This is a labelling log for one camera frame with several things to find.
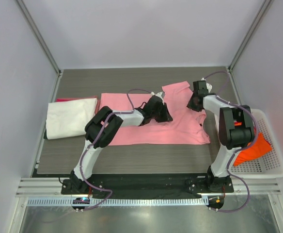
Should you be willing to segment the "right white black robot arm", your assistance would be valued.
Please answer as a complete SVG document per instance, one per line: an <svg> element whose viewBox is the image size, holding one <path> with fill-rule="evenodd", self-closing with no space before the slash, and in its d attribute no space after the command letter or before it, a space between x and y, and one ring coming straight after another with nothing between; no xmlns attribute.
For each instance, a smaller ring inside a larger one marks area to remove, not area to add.
<svg viewBox="0 0 283 233"><path fill-rule="evenodd" d="M193 94L187 107L200 112L208 110L219 120L218 136L220 149L215 161L201 178L188 180L192 193L219 193L224 190L233 192L229 168L232 162L247 146L255 141L256 124L247 105L237 105L223 100L214 93L209 93L205 80L193 82Z"/></svg>

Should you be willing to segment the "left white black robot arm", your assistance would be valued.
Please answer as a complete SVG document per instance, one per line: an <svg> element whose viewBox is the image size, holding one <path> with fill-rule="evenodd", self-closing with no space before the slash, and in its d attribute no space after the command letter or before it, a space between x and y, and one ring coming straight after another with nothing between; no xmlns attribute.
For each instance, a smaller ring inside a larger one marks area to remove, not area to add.
<svg viewBox="0 0 283 233"><path fill-rule="evenodd" d="M163 99L164 92L151 93L148 102L130 111L115 111L104 106L85 126L85 145L79 163L71 171L69 178L63 180L62 194L85 194L89 190L109 192L90 184L88 179L93 174L93 168L103 148L108 146L120 128L144 126L155 120L158 123L173 121Z"/></svg>

